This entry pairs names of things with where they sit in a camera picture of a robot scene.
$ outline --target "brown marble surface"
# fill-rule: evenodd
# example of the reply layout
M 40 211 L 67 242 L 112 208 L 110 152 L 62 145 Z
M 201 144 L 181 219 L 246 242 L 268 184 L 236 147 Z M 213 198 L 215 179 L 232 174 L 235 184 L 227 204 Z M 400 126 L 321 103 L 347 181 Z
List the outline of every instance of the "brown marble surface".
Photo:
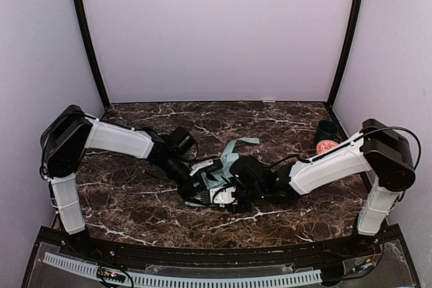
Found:
M 105 119 L 161 133 L 182 125 L 197 139 L 200 156 L 220 155 L 239 137 L 258 137 L 260 145 L 240 144 L 236 152 L 272 163 L 293 152 L 315 155 L 315 128 L 329 116 L 321 103 L 140 103 L 113 105 Z M 93 237 L 175 248 L 259 248 L 346 236 L 367 197 L 353 175 L 291 204 L 260 202 L 247 214 L 190 208 L 158 168 L 97 150 L 86 153 L 77 182 Z

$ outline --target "perforated metal strip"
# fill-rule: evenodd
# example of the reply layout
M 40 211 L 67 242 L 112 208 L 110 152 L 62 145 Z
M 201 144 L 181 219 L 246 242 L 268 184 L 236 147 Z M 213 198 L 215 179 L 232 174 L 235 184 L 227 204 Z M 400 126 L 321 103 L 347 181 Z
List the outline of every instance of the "perforated metal strip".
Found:
M 96 264 L 73 260 L 65 256 L 59 256 L 48 252 L 45 253 L 43 262 L 76 275 L 97 280 Z M 177 278 L 146 275 L 133 271 L 128 271 L 128 273 L 133 278 L 134 286 L 137 288 L 286 288 L 322 282 L 320 270 L 293 273 L 290 275 L 242 279 Z M 122 285 L 123 287 L 130 287 L 130 280 L 127 279 Z

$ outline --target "red object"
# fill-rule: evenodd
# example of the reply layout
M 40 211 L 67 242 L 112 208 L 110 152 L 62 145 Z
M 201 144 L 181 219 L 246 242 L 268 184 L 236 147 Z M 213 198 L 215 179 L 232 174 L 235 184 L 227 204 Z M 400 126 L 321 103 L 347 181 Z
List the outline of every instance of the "red object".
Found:
M 317 152 L 318 154 L 327 152 L 328 150 L 331 150 L 332 148 L 335 148 L 338 146 L 339 143 L 331 140 L 324 140 L 317 144 Z

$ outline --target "teal cloth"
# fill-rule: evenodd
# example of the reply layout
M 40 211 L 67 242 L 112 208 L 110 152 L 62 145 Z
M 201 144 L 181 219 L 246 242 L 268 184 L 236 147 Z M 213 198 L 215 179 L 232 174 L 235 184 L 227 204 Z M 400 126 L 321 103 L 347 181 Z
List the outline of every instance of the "teal cloth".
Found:
M 204 185 L 206 186 L 207 190 L 213 189 L 213 188 L 219 188 L 226 184 L 226 182 L 223 180 L 222 177 L 225 177 L 226 179 L 229 179 L 230 177 L 233 177 L 233 175 L 230 173 L 230 167 L 236 160 L 240 157 L 238 153 L 234 153 L 234 148 L 236 147 L 237 141 L 242 141 L 249 144 L 260 144 L 258 138 L 238 138 L 236 140 L 232 140 L 228 145 L 225 147 L 225 150 L 223 150 L 221 155 L 221 162 L 222 162 L 222 169 L 214 171 L 211 173 L 213 177 L 215 177 L 216 181 L 212 181 L 207 178 L 205 173 L 201 173 L 202 180 L 204 182 Z M 188 206 L 202 206 L 200 204 L 195 204 L 193 202 L 186 202 L 186 205 Z

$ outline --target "cup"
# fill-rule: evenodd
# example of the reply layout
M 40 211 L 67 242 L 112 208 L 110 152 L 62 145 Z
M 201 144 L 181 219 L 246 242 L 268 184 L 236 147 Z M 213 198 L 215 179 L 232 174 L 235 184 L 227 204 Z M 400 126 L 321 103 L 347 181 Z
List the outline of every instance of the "cup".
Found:
M 318 123 L 318 128 L 315 133 L 315 145 L 322 140 L 334 140 L 338 134 L 338 126 L 328 120 L 322 120 Z

